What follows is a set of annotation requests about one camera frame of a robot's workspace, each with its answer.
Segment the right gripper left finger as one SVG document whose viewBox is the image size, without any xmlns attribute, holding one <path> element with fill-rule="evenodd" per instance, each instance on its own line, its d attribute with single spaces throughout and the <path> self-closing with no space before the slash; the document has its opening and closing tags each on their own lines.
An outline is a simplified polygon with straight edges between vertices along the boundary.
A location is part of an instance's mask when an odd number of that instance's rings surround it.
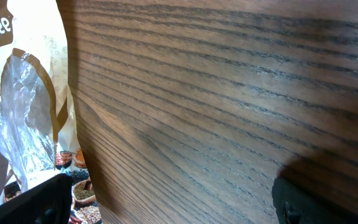
<svg viewBox="0 0 358 224">
<path fill-rule="evenodd" d="M 0 224 L 67 224 L 72 178 L 58 174 L 0 206 Z"/>
</svg>

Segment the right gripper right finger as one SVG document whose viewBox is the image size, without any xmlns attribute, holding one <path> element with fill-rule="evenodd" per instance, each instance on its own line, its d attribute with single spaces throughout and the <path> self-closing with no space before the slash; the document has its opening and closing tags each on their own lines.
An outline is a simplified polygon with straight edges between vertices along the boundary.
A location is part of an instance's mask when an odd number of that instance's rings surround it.
<svg viewBox="0 0 358 224">
<path fill-rule="evenodd" d="M 305 191 L 283 177 L 274 180 L 273 205 L 279 224 L 358 224 L 358 215 Z"/>
</svg>

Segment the brown Pantree snack pouch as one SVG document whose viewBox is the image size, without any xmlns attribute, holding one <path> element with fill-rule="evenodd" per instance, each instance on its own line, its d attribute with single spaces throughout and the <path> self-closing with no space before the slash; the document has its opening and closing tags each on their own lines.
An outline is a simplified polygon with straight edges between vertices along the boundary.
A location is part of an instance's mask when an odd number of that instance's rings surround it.
<svg viewBox="0 0 358 224">
<path fill-rule="evenodd" d="M 101 223 L 77 139 L 68 46 L 55 1 L 0 0 L 0 206 L 41 183 L 72 178 L 68 223 Z"/>
</svg>

